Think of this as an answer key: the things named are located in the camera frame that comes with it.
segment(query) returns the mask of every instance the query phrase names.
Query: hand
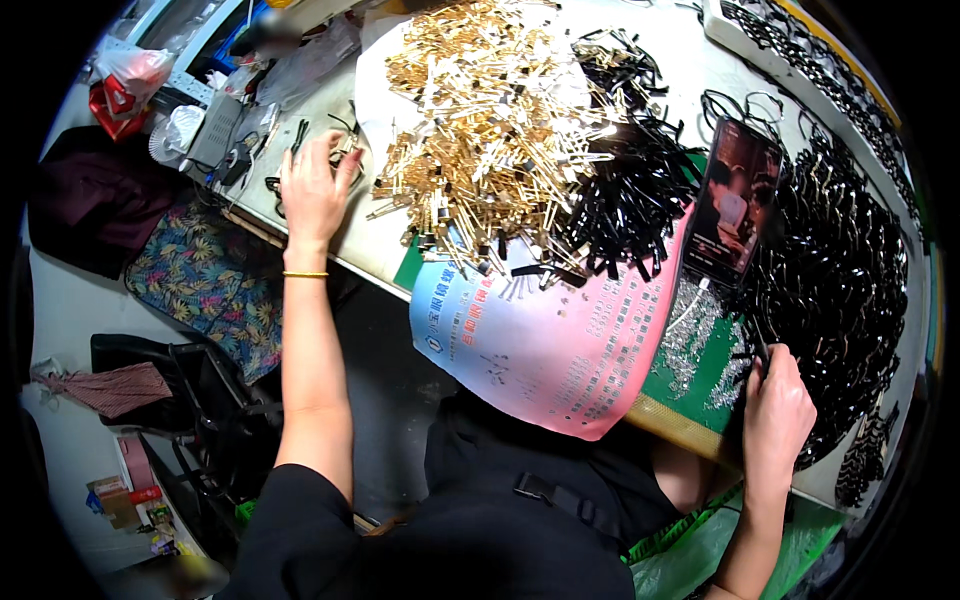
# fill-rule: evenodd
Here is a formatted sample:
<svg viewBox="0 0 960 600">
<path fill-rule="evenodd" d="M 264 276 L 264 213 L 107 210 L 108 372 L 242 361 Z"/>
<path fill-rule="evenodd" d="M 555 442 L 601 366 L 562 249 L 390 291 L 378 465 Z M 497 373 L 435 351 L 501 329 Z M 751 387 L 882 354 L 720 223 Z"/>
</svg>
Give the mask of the hand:
<svg viewBox="0 0 960 600">
<path fill-rule="evenodd" d="M 344 220 L 347 192 L 363 150 L 355 149 L 340 161 L 336 177 L 330 172 L 330 147 L 344 134 L 329 131 L 306 142 L 293 160 L 287 150 L 280 169 L 280 196 L 287 215 L 289 249 L 326 253 L 330 238 Z"/>
<path fill-rule="evenodd" d="M 770 346 L 770 368 L 754 360 L 743 417 L 745 501 L 785 501 L 793 465 L 817 420 L 817 409 L 800 379 L 797 361 L 784 344 Z"/>
</svg>

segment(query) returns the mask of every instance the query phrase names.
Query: black shirt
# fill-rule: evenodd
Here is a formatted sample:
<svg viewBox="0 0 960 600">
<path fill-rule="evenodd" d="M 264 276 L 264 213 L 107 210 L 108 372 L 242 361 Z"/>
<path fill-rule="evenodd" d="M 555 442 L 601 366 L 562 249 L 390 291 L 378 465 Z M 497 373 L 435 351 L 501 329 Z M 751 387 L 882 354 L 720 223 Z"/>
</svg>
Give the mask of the black shirt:
<svg viewBox="0 0 960 600">
<path fill-rule="evenodd" d="M 587 458 L 598 443 L 504 421 L 486 403 L 460 401 L 451 411 L 453 399 L 427 440 L 430 496 L 405 524 L 360 537 L 326 478 L 299 465 L 275 468 L 218 597 L 634 598 L 624 540 L 514 493 L 511 482 L 532 470 L 619 511 L 632 544 L 679 517 L 653 477 L 623 465 L 609 472 Z"/>
</svg>

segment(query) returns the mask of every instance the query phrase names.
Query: white cable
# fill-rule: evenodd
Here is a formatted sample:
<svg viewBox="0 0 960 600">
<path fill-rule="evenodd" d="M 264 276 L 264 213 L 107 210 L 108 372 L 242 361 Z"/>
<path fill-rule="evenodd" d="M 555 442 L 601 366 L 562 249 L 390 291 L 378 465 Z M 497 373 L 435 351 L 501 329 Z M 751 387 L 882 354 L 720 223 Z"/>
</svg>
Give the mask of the white cable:
<svg viewBox="0 0 960 600">
<path fill-rule="evenodd" d="M 690 302 L 690 305 L 684 310 L 684 312 L 680 315 L 680 317 L 677 317 L 677 319 L 673 323 L 669 324 L 666 327 L 666 331 L 663 332 L 664 334 L 670 333 L 670 329 L 673 329 L 674 327 L 679 325 L 681 321 L 686 319 L 686 316 L 689 315 L 690 311 L 693 310 L 693 307 L 697 305 L 697 302 L 700 301 L 700 298 L 703 296 L 704 292 L 706 292 L 709 286 L 710 286 L 709 277 L 704 277 L 703 279 L 700 280 L 700 283 L 697 284 L 697 287 L 700 288 L 699 290 L 697 290 L 697 295 L 693 297 L 693 301 Z"/>
</svg>

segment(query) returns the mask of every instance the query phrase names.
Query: smartphone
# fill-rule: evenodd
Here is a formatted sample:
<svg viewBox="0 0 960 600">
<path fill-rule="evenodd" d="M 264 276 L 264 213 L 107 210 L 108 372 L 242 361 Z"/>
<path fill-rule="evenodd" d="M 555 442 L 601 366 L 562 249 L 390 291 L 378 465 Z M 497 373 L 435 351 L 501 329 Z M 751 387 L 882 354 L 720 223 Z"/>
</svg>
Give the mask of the smartphone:
<svg viewBox="0 0 960 600">
<path fill-rule="evenodd" d="M 762 238 L 780 179 L 782 152 L 729 117 L 717 120 L 684 266 L 726 287 L 743 280 Z"/>
</svg>

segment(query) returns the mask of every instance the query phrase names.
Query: purple cloth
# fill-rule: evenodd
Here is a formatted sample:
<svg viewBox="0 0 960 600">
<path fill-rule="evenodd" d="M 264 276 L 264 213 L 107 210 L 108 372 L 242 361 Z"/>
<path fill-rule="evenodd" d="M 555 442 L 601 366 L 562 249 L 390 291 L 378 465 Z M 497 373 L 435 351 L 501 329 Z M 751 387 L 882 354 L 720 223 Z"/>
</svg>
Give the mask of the purple cloth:
<svg viewBox="0 0 960 600">
<path fill-rule="evenodd" d="M 28 200 L 34 247 L 112 279 L 182 186 L 180 174 L 150 158 L 145 136 L 117 145 L 99 127 L 64 132 L 37 169 Z"/>
</svg>

